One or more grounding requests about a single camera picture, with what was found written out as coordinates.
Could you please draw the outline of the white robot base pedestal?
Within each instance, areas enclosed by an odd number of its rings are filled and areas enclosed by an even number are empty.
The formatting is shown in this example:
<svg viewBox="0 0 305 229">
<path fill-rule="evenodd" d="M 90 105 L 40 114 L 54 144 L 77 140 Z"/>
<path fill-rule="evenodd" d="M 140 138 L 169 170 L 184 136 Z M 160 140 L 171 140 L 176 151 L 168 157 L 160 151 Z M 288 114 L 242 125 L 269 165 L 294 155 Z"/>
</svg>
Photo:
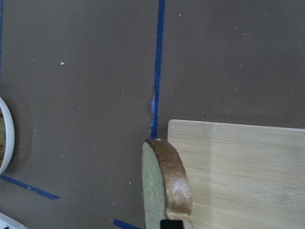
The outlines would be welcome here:
<svg viewBox="0 0 305 229">
<path fill-rule="evenodd" d="M 0 229 L 28 229 L 28 227 L 0 213 Z"/>
</svg>

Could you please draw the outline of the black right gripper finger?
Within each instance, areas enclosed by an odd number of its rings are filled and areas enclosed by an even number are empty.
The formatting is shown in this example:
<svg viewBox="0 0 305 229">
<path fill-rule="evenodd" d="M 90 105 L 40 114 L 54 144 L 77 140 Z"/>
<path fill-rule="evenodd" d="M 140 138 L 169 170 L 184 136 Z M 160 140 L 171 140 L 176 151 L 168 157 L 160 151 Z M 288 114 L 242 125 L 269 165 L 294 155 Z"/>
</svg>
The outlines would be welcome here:
<svg viewBox="0 0 305 229">
<path fill-rule="evenodd" d="M 176 219 L 162 219 L 160 229 L 183 229 L 183 221 Z"/>
</svg>

